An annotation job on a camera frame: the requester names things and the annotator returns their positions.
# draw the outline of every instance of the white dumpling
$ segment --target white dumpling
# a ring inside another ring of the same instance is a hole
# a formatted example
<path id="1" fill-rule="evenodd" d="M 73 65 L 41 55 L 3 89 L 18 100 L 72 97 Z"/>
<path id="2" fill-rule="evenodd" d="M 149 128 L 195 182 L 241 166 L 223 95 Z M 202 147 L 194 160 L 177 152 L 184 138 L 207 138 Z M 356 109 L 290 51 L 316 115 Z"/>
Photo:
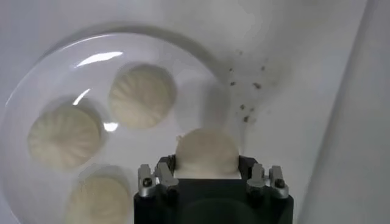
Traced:
<path id="1" fill-rule="evenodd" d="M 169 74 L 164 69 L 139 66 L 114 81 L 108 101 L 121 124 L 149 128 L 166 117 L 174 97 Z"/>
<path id="2" fill-rule="evenodd" d="M 222 131 L 196 129 L 180 138 L 175 176 L 179 178 L 235 178 L 238 149 Z"/>
<path id="3" fill-rule="evenodd" d="M 33 159 L 56 169 L 70 169 L 88 161 L 99 149 L 96 121 L 76 107 L 60 107 L 39 117 L 27 138 Z"/>
<path id="4" fill-rule="evenodd" d="M 126 188 L 107 177 L 90 177 L 74 189 L 65 224 L 124 224 L 130 212 Z"/>

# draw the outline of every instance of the white wall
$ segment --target white wall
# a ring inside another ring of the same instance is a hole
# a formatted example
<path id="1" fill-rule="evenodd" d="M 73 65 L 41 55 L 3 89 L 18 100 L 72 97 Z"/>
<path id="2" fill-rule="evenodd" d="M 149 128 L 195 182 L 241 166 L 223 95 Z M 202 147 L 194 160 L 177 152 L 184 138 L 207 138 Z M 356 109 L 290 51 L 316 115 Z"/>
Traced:
<path id="1" fill-rule="evenodd" d="M 300 223 L 389 223 L 390 1 L 370 1 Z"/>

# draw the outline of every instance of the white surface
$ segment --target white surface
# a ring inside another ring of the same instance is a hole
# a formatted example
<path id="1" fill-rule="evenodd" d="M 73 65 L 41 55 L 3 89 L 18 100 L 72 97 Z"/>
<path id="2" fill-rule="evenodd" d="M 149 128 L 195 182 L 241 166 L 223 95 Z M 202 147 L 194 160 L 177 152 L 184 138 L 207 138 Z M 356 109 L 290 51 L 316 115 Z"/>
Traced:
<path id="1" fill-rule="evenodd" d="M 126 128 L 107 111 L 108 94 L 116 75 L 143 64 L 167 70 L 177 95 L 186 98 L 178 97 L 167 117 L 153 128 Z M 202 111 L 220 112 L 207 107 L 224 100 L 203 95 L 211 89 L 217 96 L 227 97 L 223 85 L 195 57 L 145 35 L 114 33 L 91 37 L 48 55 L 12 93 L 0 128 L 0 147 L 5 149 L 0 154 L 0 170 L 6 170 L 0 177 L 12 211 L 23 223 L 62 223 L 74 182 L 93 163 L 129 170 L 130 192 L 135 194 L 141 164 L 156 164 L 162 156 L 174 154 L 176 136 L 203 127 L 204 120 L 208 120 Z M 183 110 L 186 102 L 197 105 L 197 110 Z M 104 145 L 92 159 L 70 172 L 51 170 L 32 160 L 26 141 L 37 117 L 63 103 L 94 111 L 102 122 L 104 139 Z M 183 119 L 182 113 L 191 120 Z"/>
<path id="2" fill-rule="evenodd" d="M 389 12 L 367 6 L 300 223 L 389 223 Z"/>
<path id="3" fill-rule="evenodd" d="M 275 80 L 276 88 L 259 98 L 243 93 L 257 108 L 257 122 L 243 145 L 265 165 L 283 166 L 298 214 L 365 3 L 5 0 L 0 7 L 0 102 L 45 52 L 71 40 L 121 30 L 175 42 L 224 79 L 233 68 L 232 76 L 244 84 Z M 266 70 L 257 76 L 266 58 Z"/>

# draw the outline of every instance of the dark speck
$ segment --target dark speck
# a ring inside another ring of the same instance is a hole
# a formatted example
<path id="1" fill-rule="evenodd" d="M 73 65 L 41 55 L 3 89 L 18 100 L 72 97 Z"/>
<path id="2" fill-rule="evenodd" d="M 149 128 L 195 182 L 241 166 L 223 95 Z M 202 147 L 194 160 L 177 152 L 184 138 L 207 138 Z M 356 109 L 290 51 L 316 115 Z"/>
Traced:
<path id="1" fill-rule="evenodd" d="M 253 85 L 256 87 L 256 89 L 261 89 L 261 85 L 257 82 L 253 82 Z"/>

